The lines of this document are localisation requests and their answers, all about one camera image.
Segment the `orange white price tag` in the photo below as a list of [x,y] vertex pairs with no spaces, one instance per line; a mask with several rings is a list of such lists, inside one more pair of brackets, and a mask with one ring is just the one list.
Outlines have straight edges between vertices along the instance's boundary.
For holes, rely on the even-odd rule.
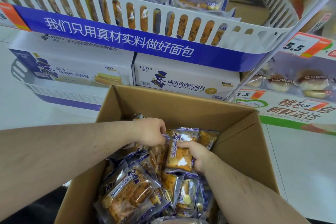
[[265,92],[265,90],[241,89],[236,93],[236,99],[258,100]]
[[2,1],[0,1],[0,26],[31,32],[15,8]]
[[279,51],[307,59],[316,56],[336,60],[336,40],[298,32]]
[[328,106],[329,103],[326,102],[319,102],[315,100],[303,100],[301,102],[295,103],[292,105],[292,108],[298,108],[308,111],[318,111],[326,106]]

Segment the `green white shelf banner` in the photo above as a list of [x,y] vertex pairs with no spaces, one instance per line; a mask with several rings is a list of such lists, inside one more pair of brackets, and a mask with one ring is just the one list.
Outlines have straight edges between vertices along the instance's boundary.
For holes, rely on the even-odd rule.
[[[265,91],[263,96],[258,100],[235,98],[235,101],[238,104],[256,108],[263,124],[336,136],[336,101],[314,99],[271,90]],[[318,111],[292,108],[293,104],[306,99],[326,102],[329,105]]]

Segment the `person's left forearm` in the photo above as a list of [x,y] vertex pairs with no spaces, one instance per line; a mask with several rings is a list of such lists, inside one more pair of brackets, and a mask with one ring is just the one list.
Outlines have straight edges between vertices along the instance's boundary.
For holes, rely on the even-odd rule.
[[0,221],[131,141],[132,121],[0,130]]

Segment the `white carton with sandwich print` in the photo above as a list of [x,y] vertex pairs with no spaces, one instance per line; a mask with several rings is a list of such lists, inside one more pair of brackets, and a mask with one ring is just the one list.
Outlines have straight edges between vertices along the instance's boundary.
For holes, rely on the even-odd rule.
[[135,85],[131,51],[27,31],[9,50],[40,79],[101,88]]

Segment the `white carton with barcode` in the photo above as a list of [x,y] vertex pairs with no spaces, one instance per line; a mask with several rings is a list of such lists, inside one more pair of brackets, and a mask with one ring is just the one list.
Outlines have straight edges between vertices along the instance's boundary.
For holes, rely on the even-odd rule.
[[137,53],[135,83],[203,98],[224,100],[239,84],[240,73]]

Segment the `pile of bread packets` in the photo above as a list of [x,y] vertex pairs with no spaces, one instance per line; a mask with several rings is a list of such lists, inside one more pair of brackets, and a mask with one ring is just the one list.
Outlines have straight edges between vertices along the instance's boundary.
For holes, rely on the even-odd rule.
[[[164,145],[135,142],[107,158],[94,203],[100,224],[228,224],[194,165],[192,171],[166,167],[169,131]],[[196,142],[211,150],[219,135],[199,129]]]

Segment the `person's right forearm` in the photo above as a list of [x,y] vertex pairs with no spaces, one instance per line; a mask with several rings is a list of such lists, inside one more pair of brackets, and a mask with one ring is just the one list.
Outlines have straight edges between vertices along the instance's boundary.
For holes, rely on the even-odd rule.
[[202,171],[229,224],[310,224],[279,194],[242,174],[209,150]]

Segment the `blue shelf banner strip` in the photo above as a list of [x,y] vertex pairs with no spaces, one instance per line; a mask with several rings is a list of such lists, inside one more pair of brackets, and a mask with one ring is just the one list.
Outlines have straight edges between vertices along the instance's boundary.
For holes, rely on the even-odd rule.
[[266,53],[251,54],[165,35],[14,5],[31,31],[235,72],[252,70]]

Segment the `brown cardboard box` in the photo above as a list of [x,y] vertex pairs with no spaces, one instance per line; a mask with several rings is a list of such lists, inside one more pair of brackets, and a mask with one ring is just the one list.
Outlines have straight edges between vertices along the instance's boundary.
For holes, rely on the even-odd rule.
[[[256,109],[140,86],[111,86],[96,123],[134,114],[162,119],[166,129],[201,128],[221,132],[212,151],[224,162],[279,194],[263,128]],[[96,224],[97,198],[106,161],[73,178],[54,224]]]

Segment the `person's right hand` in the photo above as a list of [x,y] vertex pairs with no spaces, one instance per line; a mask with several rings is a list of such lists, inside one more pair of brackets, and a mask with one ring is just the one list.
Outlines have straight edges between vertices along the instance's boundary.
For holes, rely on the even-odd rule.
[[199,173],[206,173],[206,169],[213,164],[215,155],[209,151],[205,146],[197,142],[197,149],[195,151],[190,151],[190,154],[195,159],[195,169]]

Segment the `packed round bun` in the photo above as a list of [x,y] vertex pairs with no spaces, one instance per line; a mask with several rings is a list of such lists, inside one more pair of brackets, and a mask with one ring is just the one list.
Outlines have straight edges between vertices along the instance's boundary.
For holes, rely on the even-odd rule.
[[316,69],[298,70],[296,83],[301,90],[324,90],[330,85],[328,77]]
[[330,90],[303,90],[303,95],[315,99],[332,99],[336,93]]
[[265,74],[262,72],[257,72],[255,75],[252,76],[252,78],[246,85],[253,88],[259,88],[261,85],[263,85],[263,83],[265,83],[265,81]]
[[286,93],[296,86],[293,80],[279,73],[267,75],[266,78],[267,88],[272,91]]

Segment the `person's left hand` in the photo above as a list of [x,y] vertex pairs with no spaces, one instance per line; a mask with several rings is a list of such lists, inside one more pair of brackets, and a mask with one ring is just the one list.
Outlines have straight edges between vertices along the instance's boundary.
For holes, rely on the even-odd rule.
[[162,119],[152,117],[133,120],[132,121],[133,141],[143,146],[149,146],[149,129],[152,124],[165,124],[165,122]]

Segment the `clear purple bread packet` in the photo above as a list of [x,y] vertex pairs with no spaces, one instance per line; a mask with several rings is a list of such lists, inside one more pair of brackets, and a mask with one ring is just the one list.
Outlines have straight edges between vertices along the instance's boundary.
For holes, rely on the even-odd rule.
[[166,167],[191,172],[194,165],[189,148],[178,146],[179,142],[197,141],[199,128],[176,128],[168,133],[169,147],[166,159]]

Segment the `brown cardboard sheet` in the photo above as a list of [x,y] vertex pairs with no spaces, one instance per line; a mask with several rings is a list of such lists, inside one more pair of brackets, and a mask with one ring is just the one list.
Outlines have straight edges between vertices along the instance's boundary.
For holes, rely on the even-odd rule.
[[235,8],[235,18],[241,18],[241,22],[259,26],[262,26],[270,15],[264,0],[228,0],[225,11],[229,12],[233,8]]

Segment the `white slotted shelf basket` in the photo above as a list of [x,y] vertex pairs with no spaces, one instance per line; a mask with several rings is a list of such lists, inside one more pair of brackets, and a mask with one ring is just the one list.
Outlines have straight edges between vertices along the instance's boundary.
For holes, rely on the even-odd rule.
[[257,55],[271,52],[293,29],[252,25],[143,0],[10,1],[34,32],[134,52],[197,51]]

